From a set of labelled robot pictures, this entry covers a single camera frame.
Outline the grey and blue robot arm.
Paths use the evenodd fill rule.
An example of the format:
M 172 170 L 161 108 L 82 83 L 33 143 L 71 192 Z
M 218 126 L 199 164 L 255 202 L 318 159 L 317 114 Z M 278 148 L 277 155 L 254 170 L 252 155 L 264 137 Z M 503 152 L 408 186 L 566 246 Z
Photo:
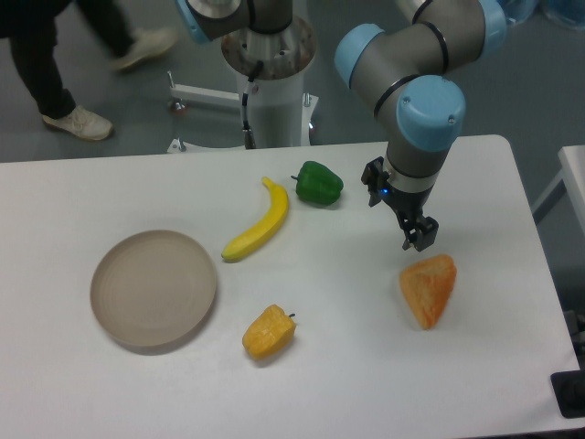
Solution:
M 374 24 L 339 42 L 335 68 L 386 130 L 386 153 L 363 172 L 371 204 L 395 213 L 405 249 L 423 251 L 438 222 L 423 213 L 441 167 L 460 135 L 466 103 L 448 71 L 500 48 L 505 14 L 495 1 L 403 1 L 409 26 L 389 34 Z M 316 50 L 312 28 L 289 1 L 180 1 L 196 42 L 219 40 L 239 81 L 239 112 L 249 149 L 301 140 L 303 74 Z

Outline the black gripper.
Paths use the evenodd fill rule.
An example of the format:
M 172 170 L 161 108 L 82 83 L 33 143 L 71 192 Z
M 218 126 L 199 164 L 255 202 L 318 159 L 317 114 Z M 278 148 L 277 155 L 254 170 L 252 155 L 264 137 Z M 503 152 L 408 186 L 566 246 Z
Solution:
M 432 217 L 425 217 L 423 207 L 431 188 L 421 192 L 404 192 L 392 186 L 382 190 L 384 202 L 393 210 L 405 233 L 402 244 L 404 251 L 414 247 L 418 252 L 429 248 L 436 239 L 439 223 Z

